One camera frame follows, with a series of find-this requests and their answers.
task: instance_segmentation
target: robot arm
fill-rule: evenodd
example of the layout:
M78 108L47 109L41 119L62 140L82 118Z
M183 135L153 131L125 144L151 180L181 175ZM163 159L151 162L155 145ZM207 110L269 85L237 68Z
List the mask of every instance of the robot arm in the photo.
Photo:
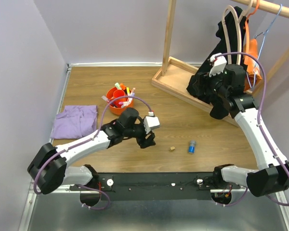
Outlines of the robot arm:
M216 55L210 58L213 63L210 72L198 74L194 90L199 99L210 99L212 117L222 119L230 114L238 123L254 152L259 170L234 165L218 166L213 173L215 185L222 188L227 182L233 182L248 187L254 196L288 189L288 176L276 158L288 170L289 161L278 149L262 119L262 128L278 157L274 156L258 126L258 105L253 96L244 93L246 71L237 64L226 65L226 59L222 56L215 58Z
M140 120L139 124L135 124L137 119ZM91 153L119 144L124 138L136 138L141 148L155 145L155 135L152 130L156 128L159 128L159 120L152 112L141 119L137 110L127 108L118 119L104 124L100 131L97 130L89 136L56 147L50 143L43 145L27 170L35 179L42 165L55 154L61 153L41 172L38 178L41 192L51 193L61 185L86 185L98 174L89 165L71 167L74 162Z

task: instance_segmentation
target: purple cloth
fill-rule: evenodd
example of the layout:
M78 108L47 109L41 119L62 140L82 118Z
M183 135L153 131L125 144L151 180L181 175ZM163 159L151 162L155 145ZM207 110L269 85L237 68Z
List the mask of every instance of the purple cloth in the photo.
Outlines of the purple cloth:
M52 139L79 139L96 130L97 105L65 106L56 115L53 123Z

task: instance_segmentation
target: wooden clothes rack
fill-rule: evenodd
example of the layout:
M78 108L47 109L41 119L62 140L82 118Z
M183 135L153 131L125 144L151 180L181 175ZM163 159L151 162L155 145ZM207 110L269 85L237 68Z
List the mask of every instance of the wooden clothes rack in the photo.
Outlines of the wooden clothes rack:
M232 1L244 5L248 5L250 3L250 0L232 0ZM255 7L256 3L257 0L253 0L252 6ZM175 59L173 57L169 57L175 4L176 0L169 0L164 53L163 53L163 64L162 67L159 69L159 71L152 78L152 85L206 112L210 112L212 109L212 105L209 105L197 98L194 98L186 90L190 77L196 73L198 68L189 65L183 61L180 61L178 59ZM280 5L260 0L258 9L269 13L277 14L280 9ZM289 8L283 7L279 16L289 18ZM267 81L269 81L276 74L276 72L288 58L289 58L289 47L276 61L271 70L267 73ZM255 86L253 91L249 90L248 93L255 96L260 92L262 88L263 82L261 81L259 84ZM227 116L226 118L224 118L224 120L234 125L237 125L236 122L230 116Z

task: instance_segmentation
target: wooden rod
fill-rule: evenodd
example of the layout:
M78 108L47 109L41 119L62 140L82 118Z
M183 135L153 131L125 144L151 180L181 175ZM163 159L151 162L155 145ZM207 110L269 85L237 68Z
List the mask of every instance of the wooden rod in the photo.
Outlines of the wooden rod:
M169 4L168 4L168 16L167 16L164 53L163 53L163 65L162 65L162 72L161 72L162 76L164 76L166 74L166 71L168 68L169 51L170 51L172 27L173 27L174 11L175 11L176 2L177 2L177 0L169 0Z
M283 53L283 55L276 61L274 66L271 68L271 70L266 75L266 82L269 82L269 80L276 74L276 72L280 69L280 67L287 61L289 58L289 47L288 49ZM252 95L257 95L259 91L263 88L263 81L261 81L259 84L255 86L255 90L252 91Z
M235 1L237 3L241 3L244 5L248 5L250 3L250 0L231 0L231 1ZM257 4L257 0L253 0L253 4L252 6L255 8L256 4ZM263 11L267 11L269 13L274 13L277 14L279 11L280 5L275 4L275 3L271 3L268 1L264 1L264 0L260 0L259 3L259 10L263 10ZM280 16L285 17L285 18L289 18L289 7L285 7L283 6L280 14Z

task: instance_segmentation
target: small container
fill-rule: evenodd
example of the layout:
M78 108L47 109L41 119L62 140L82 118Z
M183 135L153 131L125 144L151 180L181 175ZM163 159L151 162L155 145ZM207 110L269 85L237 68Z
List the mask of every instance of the small container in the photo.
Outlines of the small container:
M115 90L117 90L116 87L110 89L110 90L107 92L106 97L107 97L108 99L110 99L110 100L114 99L113 96L114 96ZM109 106L109 110L110 110L113 114L121 115L122 112L124 112L124 111L126 110L126 108L128 108L128 107L134 107L134 99L132 99L131 103L130 103L128 106L126 106L126 107L123 107L123 108L119 107L119 108L117 108L117 107Z
M114 91L114 98L118 98L118 97L124 96L124 95L125 95L124 90L115 90L115 91ZM121 105L119 104L119 102L125 102L126 100L127 100L127 98L126 98L126 99L125 99L125 98L123 98L123 99L118 99L118 100L114 101L114 104L115 104L115 106L117 106L117 107L121 107Z
M195 152L196 141L190 141L188 147L188 153L194 154Z

